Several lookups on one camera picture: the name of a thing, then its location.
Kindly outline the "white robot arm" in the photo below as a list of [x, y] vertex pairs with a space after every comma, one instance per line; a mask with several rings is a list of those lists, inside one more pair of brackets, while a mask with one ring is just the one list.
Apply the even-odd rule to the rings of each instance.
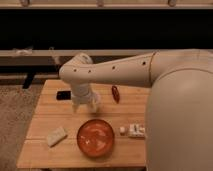
[[147, 171], [213, 171], [213, 53], [154, 51], [98, 64], [80, 53], [59, 77], [76, 106], [92, 101], [93, 83], [148, 88]]

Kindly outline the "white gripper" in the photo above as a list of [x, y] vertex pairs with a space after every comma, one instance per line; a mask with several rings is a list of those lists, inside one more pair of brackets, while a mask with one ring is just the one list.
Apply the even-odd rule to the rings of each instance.
[[94, 92], [89, 83], [71, 84], [70, 87], [74, 113], [78, 111], [80, 104], [89, 104], [89, 111], [91, 113], [96, 113], [99, 110], [100, 101], [94, 100]]

